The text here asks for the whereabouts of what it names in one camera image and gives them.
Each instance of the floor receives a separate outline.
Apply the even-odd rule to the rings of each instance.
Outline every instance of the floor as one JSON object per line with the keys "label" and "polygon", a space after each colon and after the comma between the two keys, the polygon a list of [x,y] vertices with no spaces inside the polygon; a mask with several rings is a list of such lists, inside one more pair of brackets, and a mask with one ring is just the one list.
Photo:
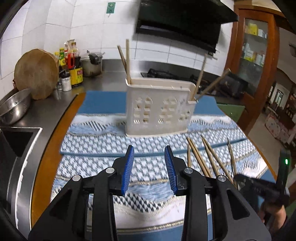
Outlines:
{"label": "floor", "polygon": [[264,157],[277,174],[279,169],[279,153],[283,148],[283,145],[280,143],[280,141],[275,139],[265,127],[264,123],[266,117],[266,114],[260,114],[248,137],[263,153]]}

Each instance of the chopstick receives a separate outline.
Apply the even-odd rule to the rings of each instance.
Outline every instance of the chopstick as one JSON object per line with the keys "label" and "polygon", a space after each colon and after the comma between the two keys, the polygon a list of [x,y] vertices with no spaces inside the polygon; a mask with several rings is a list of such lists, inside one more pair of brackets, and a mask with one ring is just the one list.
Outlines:
{"label": "chopstick", "polygon": [[192,150],[192,152],[193,152],[193,154],[194,154],[194,156],[195,156],[197,162],[198,162],[199,165],[200,165],[200,168],[201,168],[201,170],[202,170],[204,176],[206,176],[206,177],[213,177],[212,174],[210,173],[209,168],[208,168],[207,165],[205,164],[204,159],[203,159],[202,156],[200,155],[198,149],[196,148],[196,146],[194,145],[194,143],[192,142],[192,140],[191,140],[189,137],[187,137],[186,139],[187,139],[187,141],[188,141],[188,143],[189,143],[189,145],[190,145],[190,147],[191,147],[191,150]]}
{"label": "chopstick", "polygon": [[205,58],[204,58],[204,61],[202,62],[202,69],[200,71],[200,74],[198,76],[198,79],[197,79],[197,82],[196,82],[196,86],[195,86],[195,90],[193,92],[193,96],[192,96],[192,100],[194,100],[194,96],[197,94],[198,92],[198,89],[200,87],[200,82],[202,80],[202,76],[203,76],[203,72],[205,70],[205,63],[206,63],[206,60],[207,60],[207,54],[205,54]]}
{"label": "chopstick", "polygon": [[207,144],[205,143],[205,141],[204,141],[203,138],[202,138],[202,142],[203,142],[203,144],[204,144],[204,146],[205,146],[205,151],[206,151],[206,153],[207,153],[207,156],[209,157],[209,160],[210,160],[211,166],[212,166],[212,168],[213,168],[213,171],[214,171],[214,173],[215,173],[215,176],[217,177],[217,176],[219,176],[219,172],[218,172],[217,166],[216,166],[216,164],[215,164],[215,162],[214,162],[214,160],[213,160],[213,157],[212,157],[212,155],[211,155],[211,152],[210,152],[210,150],[209,150],[209,148],[208,148],[208,146],[207,146]]}
{"label": "chopstick", "polygon": [[213,89],[222,79],[225,78],[226,75],[230,73],[230,69],[226,69],[223,74],[215,79],[205,90],[198,96],[196,100],[199,100],[202,96],[204,96],[207,92],[209,92],[211,89]]}
{"label": "chopstick", "polygon": [[130,62],[129,62],[129,39],[126,40],[126,79],[131,84]]}
{"label": "chopstick", "polygon": [[122,61],[124,70],[126,71],[126,60],[124,59],[122,49],[121,49],[120,45],[117,45],[117,48],[118,48],[118,51],[119,51],[119,54],[120,54],[120,57],[121,57],[121,61]]}
{"label": "chopstick", "polygon": [[187,145],[187,167],[191,167],[190,145]]}
{"label": "chopstick", "polygon": [[[231,147],[231,144],[230,144],[230,141],[228,138],[227,138],[227,145],[228,145],[228,150],[229,150],[229,154],[230,154],[230,163],[231,163],[231,168],[233,171],[233,176],[235,176],[237,174],[237,168],[235,166],[234,155],[233,155],[232,147]],[[235,180],[234,180],[234,186],[236,188],[238,188],[238,184]]]}
{"label": "chopstick", "polygon": [[221,169],[223,170],[223,172],[225,173],[225,175],[227,176],[227,178],[233,183],[233,179],[230,176],[229,172],[227,171],[227,169],[225,168],[225,166],[223,165],[222,161],[219,159],[219,157],[217,156],[217,154],[215,153],[215,151],[213,150],[213,148],[210,146],[210,144],[207,142],[207,140],[201,136],[201,138],[205,141],[205,143],[207,144],[210,152],[212,153],[213,157],[216,159],[216,161],[218,162],[219,166],[221,167]]}

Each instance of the stainless steel bowl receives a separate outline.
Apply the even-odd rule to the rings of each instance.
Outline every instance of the stainless steel bowl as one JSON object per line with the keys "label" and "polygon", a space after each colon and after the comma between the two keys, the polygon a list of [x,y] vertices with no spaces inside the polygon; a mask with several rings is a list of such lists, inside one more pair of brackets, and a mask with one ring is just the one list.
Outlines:
{"label": "stainless steel bowl", "polygon": [[12,125],[24,116],[30,103],[30,89],[17,92],[0,106],[0,121],[5,125]]}

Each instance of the round wooden chopping board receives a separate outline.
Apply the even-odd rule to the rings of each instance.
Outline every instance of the round wooden chopping board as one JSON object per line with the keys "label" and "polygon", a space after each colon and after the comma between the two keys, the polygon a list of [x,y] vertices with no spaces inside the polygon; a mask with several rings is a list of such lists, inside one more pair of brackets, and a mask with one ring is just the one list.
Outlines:
{"label": "round wooden chopping board", "polygon": [[15,65],[15,84],[18,90],[30,88],[35,100],[47,98],[59,78],[56,57],[41,49],[25,53]]}

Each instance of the metal bolt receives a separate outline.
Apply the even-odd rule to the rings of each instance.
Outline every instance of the metal bolt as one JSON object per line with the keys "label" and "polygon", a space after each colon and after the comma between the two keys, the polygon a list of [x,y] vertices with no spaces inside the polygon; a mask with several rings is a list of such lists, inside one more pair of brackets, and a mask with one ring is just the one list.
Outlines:
{"label": "metal bolt", "polygon": [[72,177],[72,180],[75,181],[75,182],[77,182],[77,181],[80,180],[80,176],[79,175],[75,175],[75,176]]}
{"label": "metal bolt", "polygon": [[190,167],[186,167],[186,168],[184,169],[184,172],[186,172],[186,173],[188,173],[188,174],[191,174],[191,173],[193,173],[193,170],[192,170]]}
{"label": "metal bolt", "polygon": [[113,173],[115,170],[114,170],[114,168],[113,167],[108,167],[107,169],[106,169],[106,172],[107,173]]}
{"label": "metal bolt", "polygon": [[220,176],[218,176],[218,180],[219,180],[220,182],[225,182],[225,181],[226,181],[226,177],[223,176],[223,175],[220,175]]}

